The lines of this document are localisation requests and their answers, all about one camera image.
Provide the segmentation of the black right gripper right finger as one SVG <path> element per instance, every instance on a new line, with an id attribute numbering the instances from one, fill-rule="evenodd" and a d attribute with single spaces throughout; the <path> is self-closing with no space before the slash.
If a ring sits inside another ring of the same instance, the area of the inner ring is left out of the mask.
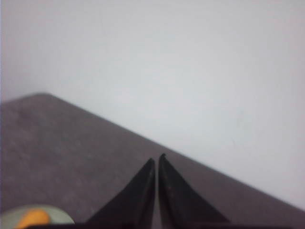
<path id="1" fill-rule="evenodd" d="M 230 223 L 186 182 L 165 154 L 159 157 L 158 180 L 159 196 L 165 203 L 170 222 L 177 229 L 202 229 Z"/>

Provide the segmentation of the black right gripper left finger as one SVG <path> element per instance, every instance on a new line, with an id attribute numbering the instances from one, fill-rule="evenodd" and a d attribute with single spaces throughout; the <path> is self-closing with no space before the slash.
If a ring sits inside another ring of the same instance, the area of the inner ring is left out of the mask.
<path id="1" fill-rule="evenodd" d="M 155 201 L 155 161 L 149 159 L 126 187 L 86 224 L 93 229 L 150 229 Z"/>

